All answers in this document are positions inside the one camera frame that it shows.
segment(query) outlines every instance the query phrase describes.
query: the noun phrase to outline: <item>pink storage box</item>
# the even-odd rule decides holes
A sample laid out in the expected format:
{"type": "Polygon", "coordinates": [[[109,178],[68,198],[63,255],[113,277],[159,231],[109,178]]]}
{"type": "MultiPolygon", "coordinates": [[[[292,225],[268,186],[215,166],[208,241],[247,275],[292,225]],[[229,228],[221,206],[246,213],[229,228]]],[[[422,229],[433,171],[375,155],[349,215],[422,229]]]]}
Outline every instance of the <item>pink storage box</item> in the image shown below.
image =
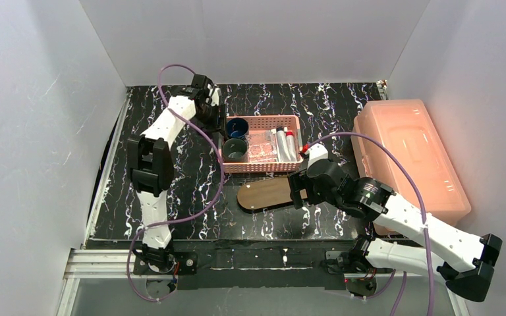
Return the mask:
{"type": "MultiPolygon", "coordinates": [[[[297,152],[300,152],[302,145],[302,132],[300,130],[300,119],[295,115],[259,115],[254,117],[240,117],[249,124],[249,134],[264,133],[277,127],[287,127],[294,133],[297,152]]],[[[222,143],[218,151],[222,154],[222,143]]],[[[225,173],[243,172],[293,172],[298,171],[302,164],[302,157],[298,154],[297,161],[291,163],[223,163],[225,173]]]]}
{"type": "MultiPolygon", "coordinates": [[[[463,187],[421,100],[370,101],[354,119],[354,132],[381,142],[408,171],[422,194],[426,211],[452,226],[470,212],[463,187]]],[[[406,177],[380,148],[352,137],[360,176],[391,186],[418,206],[406,177]]],[[[375,225],[379,235],[392,231],[375,225]]]]}

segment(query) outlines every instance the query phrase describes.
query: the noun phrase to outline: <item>gray floor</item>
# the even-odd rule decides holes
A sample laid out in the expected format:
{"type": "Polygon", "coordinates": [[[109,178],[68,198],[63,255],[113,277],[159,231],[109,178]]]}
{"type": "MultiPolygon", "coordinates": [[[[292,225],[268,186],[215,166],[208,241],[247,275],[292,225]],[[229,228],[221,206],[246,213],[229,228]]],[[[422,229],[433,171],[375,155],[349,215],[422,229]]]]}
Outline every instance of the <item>gray floor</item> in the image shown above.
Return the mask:
{"type": "MultiPolygon", "coordinates": [[[[346,291],[322,288],[212,288],[179,291],[163,303],[149,303],[132,293],[125,279],[82,279],[72,315],[379,316],[391,311],[401,280],[395,277],[385,293],[366,303],[345,297],[346,291]]],[[[137,282],[143,290],[144,280],[137,282]]],[[[427,278],[409,277],[396,315],[425,315],[427,306],[427,278]]],[[[437,283],[434,315],[455,315],[445,287],[437,283]]]]}

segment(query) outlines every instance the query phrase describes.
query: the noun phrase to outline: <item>marble tabletop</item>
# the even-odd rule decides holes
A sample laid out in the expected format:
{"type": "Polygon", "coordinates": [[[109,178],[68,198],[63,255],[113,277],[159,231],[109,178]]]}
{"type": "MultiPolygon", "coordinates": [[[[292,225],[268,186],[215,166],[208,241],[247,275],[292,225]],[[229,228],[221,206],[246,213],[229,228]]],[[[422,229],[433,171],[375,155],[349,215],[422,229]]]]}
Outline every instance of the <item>marble tabletop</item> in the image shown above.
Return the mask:
{"type": "MultiPolygon", "coordinates": [[[[375,83],[356,84],[223,84],[219,85],[230,116],[296,115],[304,142],[330,132],[351,131],[353,119],[367,101],[381,99],[375,83]]],[[[174,87],[166,87],[167,92],[174,87]]],[[[141,210],[127,178],[127,138],[140,134],[165,108],[157,87],[129,88],[128,105],[109,174],[103,174],[103,199],[93,221],[90,240],[128,240],[142,227],[141,210]]],[[[332,159],[352,177],[358,177],[349,138],[325,142],[332,159]]],[[[170,219],[199,212],[214,196],[220,181],[219,166],[208,143],[187,126],[172,147],[175,179],[168,194],[170,219]]],[[[278,174],[227,175],[215,209],[195,221],[171,226],[174,240],[352,240],[366,223],[352,219],[326,203],[294,209],[264,209],[250,214],[237,204],[237,190],[246,182],[278,174]]]]}

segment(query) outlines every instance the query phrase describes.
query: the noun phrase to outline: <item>cup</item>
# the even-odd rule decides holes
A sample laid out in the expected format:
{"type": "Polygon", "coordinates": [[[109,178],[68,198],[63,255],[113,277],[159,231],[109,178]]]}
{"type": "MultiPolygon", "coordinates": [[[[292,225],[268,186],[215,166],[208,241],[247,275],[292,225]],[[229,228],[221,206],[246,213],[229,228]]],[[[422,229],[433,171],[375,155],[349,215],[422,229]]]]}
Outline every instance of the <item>cup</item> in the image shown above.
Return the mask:
{"type": "Polygon", "coordinates": [[[222,157],[227,163],[247,162],[247,143],[239,138],[231,138],[222,146],[222,157]]]}
{"type": "Polygon", "coordinates": [[[226,133],[229,138],[245,140],[247,132],[249,132],[249,123],[243,118],[232,118],[226,123],[226,133]]]}

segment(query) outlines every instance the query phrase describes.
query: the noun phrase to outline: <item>perforated basket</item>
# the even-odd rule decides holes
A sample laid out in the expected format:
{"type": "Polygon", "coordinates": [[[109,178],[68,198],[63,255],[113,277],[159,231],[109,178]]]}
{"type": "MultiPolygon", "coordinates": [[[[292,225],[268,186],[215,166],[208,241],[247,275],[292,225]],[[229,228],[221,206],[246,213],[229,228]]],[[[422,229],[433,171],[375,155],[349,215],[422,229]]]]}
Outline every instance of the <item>perforated basket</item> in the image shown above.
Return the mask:
{"type": "MultiPolygon", "coordinates": [[[[236,117],[228,117],[227,120],[230,121],[234,118],[236,117]]],[[[249,134],[262,133],[277,127],[287,127],[295,135],[298,152],[303,146],[300,119],[295,115],[260,115],[240,118],[246,120],[249,124],[249,134]]],[[[303,161],[300,155],[297,159],[298,161],[292,163],[224,163],[224,172],[293,172],[299,170],[303,161]]]]}

